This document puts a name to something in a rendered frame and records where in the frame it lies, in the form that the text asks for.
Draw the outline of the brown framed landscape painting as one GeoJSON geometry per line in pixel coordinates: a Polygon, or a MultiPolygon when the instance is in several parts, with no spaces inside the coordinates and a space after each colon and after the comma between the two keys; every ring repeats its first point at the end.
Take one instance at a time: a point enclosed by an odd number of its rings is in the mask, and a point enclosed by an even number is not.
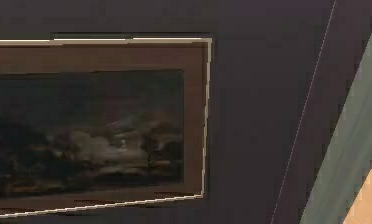
{"type": "Polygon", "coordinates": [[[0,40],[0,220],[202,198],[211,45],[0,40]]]}

